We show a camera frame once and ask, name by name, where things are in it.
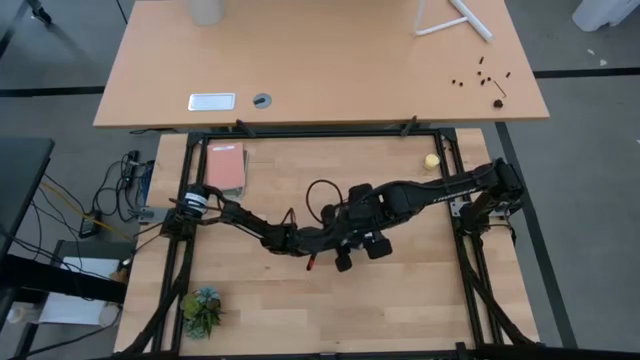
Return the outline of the black metal beam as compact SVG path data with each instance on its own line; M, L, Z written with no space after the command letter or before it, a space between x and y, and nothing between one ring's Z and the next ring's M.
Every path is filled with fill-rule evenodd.
M127 285L7 255L0 261L0 288L59 293L122 304Z

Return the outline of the pink notebook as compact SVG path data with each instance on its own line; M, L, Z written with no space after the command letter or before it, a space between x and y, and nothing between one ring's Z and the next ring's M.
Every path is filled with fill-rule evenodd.
M220 190L230 190L245 185L242 143L213 143L207 146L206 183Z

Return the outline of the translucent plastic cup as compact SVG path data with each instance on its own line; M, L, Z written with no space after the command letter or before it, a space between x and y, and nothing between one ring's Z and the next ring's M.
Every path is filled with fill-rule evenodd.
M225 14L225 0L187 0L192 21L198 26L219 23Z

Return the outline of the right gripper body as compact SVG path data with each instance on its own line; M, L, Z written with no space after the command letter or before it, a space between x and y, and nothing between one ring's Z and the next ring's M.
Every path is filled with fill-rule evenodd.
M364 248L371 260L392 253L391 242L380 231L384 222L384 213L379 198L370 196L371 184L356 185L349 189L349 228L354 232L372 232L375 242Z

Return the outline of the black power adapter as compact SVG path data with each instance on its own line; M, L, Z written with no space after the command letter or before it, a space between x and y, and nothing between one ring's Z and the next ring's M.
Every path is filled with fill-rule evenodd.
M93 210L88 214L86 214L81 219L81 224L78 230L78 236L81 239L86 239L96 235L100 230L100 226L96 224L96 221L100 221L101 219L102 219L102 213L98 210Z

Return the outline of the small green succulent plant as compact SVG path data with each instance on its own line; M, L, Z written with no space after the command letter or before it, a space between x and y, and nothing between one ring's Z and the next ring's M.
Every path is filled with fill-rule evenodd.
M190 339L210 338L213 328L220 325L221 299L213 287L204 287L186 294L180 302L183 330Z

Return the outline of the white box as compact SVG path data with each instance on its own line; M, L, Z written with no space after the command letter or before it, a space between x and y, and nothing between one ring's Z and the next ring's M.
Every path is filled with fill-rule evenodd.
M64 257L74 272L108 277L117 270L116 259ZM96 325L106 327L117 323L120 307L102 300L84 300L79 297L50 293L40 313L40 323Z

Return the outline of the black aluminium frame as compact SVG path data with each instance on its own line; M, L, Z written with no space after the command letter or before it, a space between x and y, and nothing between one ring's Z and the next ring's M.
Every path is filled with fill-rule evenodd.
M444 143L435 130L401 137L394 130L271 132L240 142L248 153L242 204L280 221L292 209L309 226L312 213L354 185L431 180L427 154L442 149L450 170L489 159L482 133L462 129ZM490 334L484 306L469 310L449 209L427 208L389 233L393 253L371 261L356 254L337 271L321 255L311 271L302 258L271 255L248 234L224 225L196 234L191 289L216 288L222 323L208 339L183 339L184 360L617 360L611 351L476 343Z

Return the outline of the beige wooden desk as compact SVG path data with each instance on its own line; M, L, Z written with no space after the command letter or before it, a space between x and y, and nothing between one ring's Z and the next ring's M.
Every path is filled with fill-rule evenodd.
M152 128L229 125L237 119L250 124L388 123L414 115L423 122L547 119L505 1L463 1L494 34L491 43L469 24L414 36L419 0L227 0L224 17L211 26L194 24L187 0L139 1L94 123ZM457 18L448 0L427 0L421 27ZM189 97L197 93L235 93L235 107L191 112ZM260 93L272 98L265 109L252 102ZM497 99L503 108L493 106Z

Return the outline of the silver rectangular desk plate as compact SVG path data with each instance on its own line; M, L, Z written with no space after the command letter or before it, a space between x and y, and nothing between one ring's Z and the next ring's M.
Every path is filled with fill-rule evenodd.
M191 94L188 110L191 112L231 111L235 107L235 93Z

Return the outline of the black side table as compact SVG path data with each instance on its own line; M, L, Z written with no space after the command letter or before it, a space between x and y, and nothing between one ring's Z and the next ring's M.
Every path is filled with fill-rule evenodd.
M7 255L50 161L50 138L0 137L0 262Z

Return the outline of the white tube stand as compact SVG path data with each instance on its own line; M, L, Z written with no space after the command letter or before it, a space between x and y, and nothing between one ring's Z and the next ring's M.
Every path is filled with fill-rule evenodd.
M453 26L469 23L472 28L487 43L491 43L495 36L489 28L469 9L463 0L448 0L449 3L461 14L461 17L428 28L422 28L421 23L426 10L427 0L419 0L418 9L413 26L413 35L416 37L426 36Z

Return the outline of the black stand leg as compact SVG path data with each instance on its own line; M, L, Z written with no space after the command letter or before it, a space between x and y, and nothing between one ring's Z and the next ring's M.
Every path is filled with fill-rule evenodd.
M46 26L52 24L51 16L45 11L41 0L25 0L31 8L31 12L34 18L43 22Z

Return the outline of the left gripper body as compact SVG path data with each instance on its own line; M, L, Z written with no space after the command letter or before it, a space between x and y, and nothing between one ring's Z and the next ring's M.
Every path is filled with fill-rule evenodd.
M328 229L330 225L333 225L336 221L336 211L338 207L334 205L326 205L321 210L321 222L325 229ZM345 272L352 267L352 261L350 257L350 248L347 243L339 243L335 247L337 257L335 259L335 265L339 272Z

